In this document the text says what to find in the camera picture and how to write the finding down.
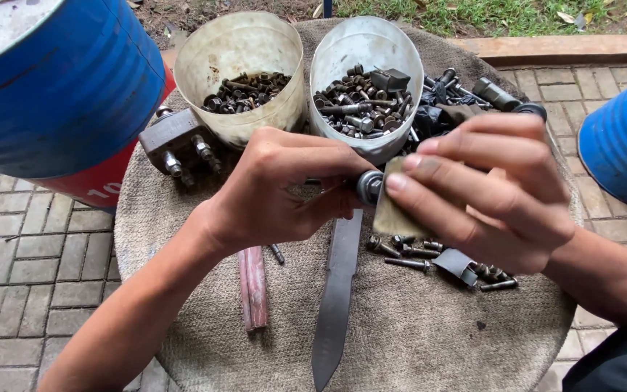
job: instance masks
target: white plastic container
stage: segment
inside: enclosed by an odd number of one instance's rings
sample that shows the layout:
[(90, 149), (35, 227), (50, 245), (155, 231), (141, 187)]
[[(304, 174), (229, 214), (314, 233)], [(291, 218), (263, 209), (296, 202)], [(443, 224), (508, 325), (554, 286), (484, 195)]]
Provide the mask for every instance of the white plastic container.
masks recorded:
[[(407, 91), (413, 96), (413, 110), (406, 121), (394, 132), (377, 139), (355, 139), (331, 128), (313, 105), (314, 93), (324, 90), (334, 80), (347, 75), (347, 70), (361, 64), (364, 71), (378, 67), (396, 68), (410, 76)], [(311, 133), (349, 144), (359, 155), (373, 165), (388, 162), (407, 140), (410, 126), (422, 93), (423, 68), (420, 55), (403, 31), (393, 23), (378, 17), (361, 16), (335, 26), (318, 44), (309, 84), (309, 126)]]
[[(299, 33), (276, 15), (240, 12), (218, 17), (195, 31), (180, 49), (173, 73), (183, 98), (227, 145), (243, 149), (254, 130), (299, 130), (306, 119), (304, 50)], [(254, 110), (215, 114), (200, 109), (222, 79), (239, 73), (281, 72), (292, 79), (277, 97)]]

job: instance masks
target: beige cloth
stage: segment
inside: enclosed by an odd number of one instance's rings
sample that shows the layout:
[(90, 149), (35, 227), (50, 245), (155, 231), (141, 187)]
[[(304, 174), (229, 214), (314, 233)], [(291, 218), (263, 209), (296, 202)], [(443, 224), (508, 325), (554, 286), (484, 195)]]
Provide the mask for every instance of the beige cloth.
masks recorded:
[[(337, 22), (296, 24), (307, 66), (316, 44)], [(422, 31), (403, 29), (431, 75), (453, 66), (467, 86), (487, 76), (523, 97), (472, 54)], [(169, 100), (174, 109), (187, 107), (176, 92)], [(555, 151), (555, 156), (573, 190), (571, 217), (582, 224), (573, 178), (560, 154)], [(137, 145), (116, 217), (123, 280), (165, 245), (190, 211), (214, 191), (181, 194)], [(362, 242), (370, 225), (371, 217), (365, 216)], [(308, 241), (281, 244), (285, 266), (268, 250), (263, 252), (270, 312), (264, 334), (249, 338), (243, 331), (235, 255), (208, 274), (157, 355), (184, 391), (314, 391), (311, 343), (330, 230), (329, 222)], [(423, 275), (384, 264), (361, 243), (345, 352), (327, 391), (532, 391), (560, 350), (575, 305), (541, 275), (520, 282), (518, 290), (466, 290), (434, 272)]]

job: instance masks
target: grass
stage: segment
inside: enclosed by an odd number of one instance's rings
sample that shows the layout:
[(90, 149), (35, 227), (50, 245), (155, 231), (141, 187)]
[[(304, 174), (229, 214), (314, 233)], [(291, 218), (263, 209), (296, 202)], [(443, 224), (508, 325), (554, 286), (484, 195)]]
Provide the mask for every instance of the grass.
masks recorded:
[(558, 16), (592, 14), (588, 32), (619, 22), (626, 0), (338, 0), (337, 15), (375, 15), (403, 20), (439, 36), (542, 36), (574, 34), (578, 28)]

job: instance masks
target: dark clothing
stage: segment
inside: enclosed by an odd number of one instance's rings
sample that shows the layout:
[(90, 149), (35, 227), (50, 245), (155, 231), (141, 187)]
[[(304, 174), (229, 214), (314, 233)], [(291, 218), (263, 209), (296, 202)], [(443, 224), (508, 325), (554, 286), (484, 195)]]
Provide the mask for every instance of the dark clothing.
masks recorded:
[(627, 392), (627, 328), (580, 359), (563, 379), (563, 392)]

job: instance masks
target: knife blade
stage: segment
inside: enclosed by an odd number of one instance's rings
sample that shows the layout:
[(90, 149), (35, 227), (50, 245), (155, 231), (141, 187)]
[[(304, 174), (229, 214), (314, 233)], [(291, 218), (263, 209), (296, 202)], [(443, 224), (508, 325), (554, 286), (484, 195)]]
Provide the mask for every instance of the knife blade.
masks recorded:
[(311, 349), (311, 371), (317, 392), (328, 384), (343, 356), (362, 215), (362, 210), (356, 209), (351, 220), (335, 219), (333, 223), (325, 286)]

